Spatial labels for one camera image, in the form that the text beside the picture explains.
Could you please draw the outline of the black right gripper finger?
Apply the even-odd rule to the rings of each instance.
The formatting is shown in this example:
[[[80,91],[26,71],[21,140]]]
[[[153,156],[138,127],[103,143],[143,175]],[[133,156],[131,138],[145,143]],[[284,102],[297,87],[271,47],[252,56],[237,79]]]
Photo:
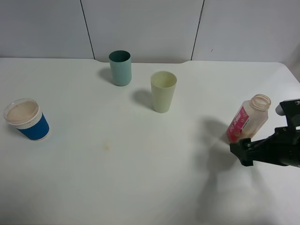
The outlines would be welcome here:
[[[230,143],[230,152],[234,154],[243,166],[253,166],[254,161],[268,164],[277,164],[275,153],[270,148],[273,144],[275,135],[265,139],[251,141],[251,138],[240,139],[238,142]]]

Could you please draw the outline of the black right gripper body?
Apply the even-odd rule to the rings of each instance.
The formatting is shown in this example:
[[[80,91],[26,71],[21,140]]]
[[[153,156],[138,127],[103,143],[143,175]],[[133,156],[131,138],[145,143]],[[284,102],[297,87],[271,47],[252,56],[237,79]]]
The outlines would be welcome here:
[[[278,165],[300,167],[300,131],[288,127],[275,128],[271,150]]]

